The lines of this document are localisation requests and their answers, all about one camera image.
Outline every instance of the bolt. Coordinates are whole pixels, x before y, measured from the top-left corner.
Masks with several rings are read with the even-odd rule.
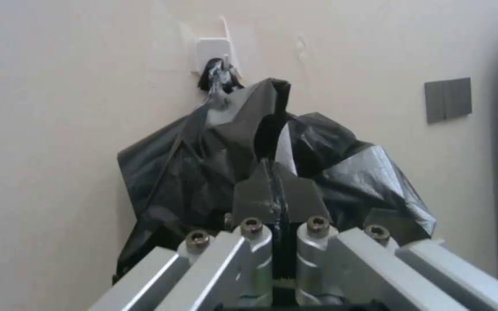
[[[387,242],[389,242],[389,237],[391,236],[389,230],[384,226],[380,225],[369,225],[364,229],[364,233],[366,233],[370,238],[373,238],[379,244],[386,246]]]
[[[194,230],[185,238],[185,245],[188,251],[200,253],[209,246],[209,234],[205,230]]]
[[[231,232],[232,228],[233,228],[233,214],[226,213],[224,214],[224,230]]]
[[[241,235],[245,238],[252,240],[257,238],[262,233],[262,222],[256,217],[249,217],[243,219],[241,222]]]
[[[312,216],[306,221],[306,229],[312,238],[324,238],[330,232],[330,222],[322,216]]]

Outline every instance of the black plastic bag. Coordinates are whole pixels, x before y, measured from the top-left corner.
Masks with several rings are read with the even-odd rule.
[[[212,92],[190,115],[118,154],[137,218],[118,277],[155,246],[176,249],[195,228],[223,230],[236,184],[280,151],[292,157],[293,174],[316,182],[340,230],[373,222],[400,244],[431,236],[435,219],[383,149],[321,114],[288,114],[289,89],[265,79]],[[283,130],[289,133],[280,138]]]

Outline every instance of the screw head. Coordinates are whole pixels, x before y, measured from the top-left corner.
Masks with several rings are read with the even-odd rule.
[[[209,234],[205,230],[194,230],[185,238],[185,245],[190,252],[202,252],[209,246]]]
[[[249,217],[241,221],[241,235],[245,238],[257,238],[262,233],[262,222],[257,217]]]
[[[389,237],[391,236],[389,230],[384,226],[380,225],[368,225],[364,228],[364,233],[366,233],[370,238],[373,238],[379,244],[385,246],[389,242]]]
[[[322,216],[312,216],[306,221],[306,229],[313,238],[324,238],[330,231],[330,221]]]

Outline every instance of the metal cylinder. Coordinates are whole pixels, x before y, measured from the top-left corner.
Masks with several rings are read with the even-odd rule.
[[[178,255],[186,257],[191,266],[213,240],[214,236],[209,235],[205,230],[194,230],[185,236],[185,240],[178,245],[176,252]]]
[[[251,267],[254,267],[239,306],[268,307],[272,304],[272,232],[254,217],[244,219],[233,232],[249,242]]]
[[[329,221],[321,216],[310,217],[297,229],[295,296],[299,305],[340,303],[337,297],[331,297],[324,291],[322,277],[328,239],[336,234],[338,230],[330,226]]]

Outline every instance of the white wall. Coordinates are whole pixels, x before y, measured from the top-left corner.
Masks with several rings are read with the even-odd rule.
[[[252,31],[251,79],[288,79],[291,112],[385,146],[437,236],[497,274],[498,1],[0,0],[0,310],[109,288],[134,221],[116,153],[194,107],[178,22],[215,34],[218,13]],[[428,126],[423,83],[467,76],[473,114]]]

